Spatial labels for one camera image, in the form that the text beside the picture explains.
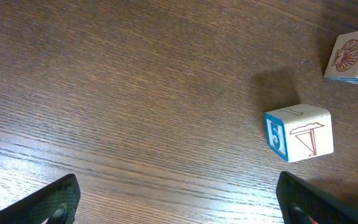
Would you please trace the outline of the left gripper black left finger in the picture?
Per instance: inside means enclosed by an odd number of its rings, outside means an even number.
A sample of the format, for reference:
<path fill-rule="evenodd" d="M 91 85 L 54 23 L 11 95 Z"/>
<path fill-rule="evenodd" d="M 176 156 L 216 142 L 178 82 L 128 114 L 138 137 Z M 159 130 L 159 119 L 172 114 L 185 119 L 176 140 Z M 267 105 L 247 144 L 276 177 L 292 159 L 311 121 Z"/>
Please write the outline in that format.
<path fill-rule="evenodd" d="M 72 224 L 81 192 L 68 174 L 0 211 L 0 223 Z"/>

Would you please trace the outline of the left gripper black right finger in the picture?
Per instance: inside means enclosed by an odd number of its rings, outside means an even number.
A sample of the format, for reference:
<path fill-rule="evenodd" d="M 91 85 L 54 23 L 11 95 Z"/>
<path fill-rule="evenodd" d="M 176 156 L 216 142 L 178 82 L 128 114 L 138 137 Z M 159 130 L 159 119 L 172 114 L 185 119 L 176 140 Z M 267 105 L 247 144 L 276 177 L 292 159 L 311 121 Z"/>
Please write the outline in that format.
<path fill-rule="evenodd" d="M 285 224 L 358 224 L 357 209 L 290 172 L 280 173 L 276 195 Z"/>

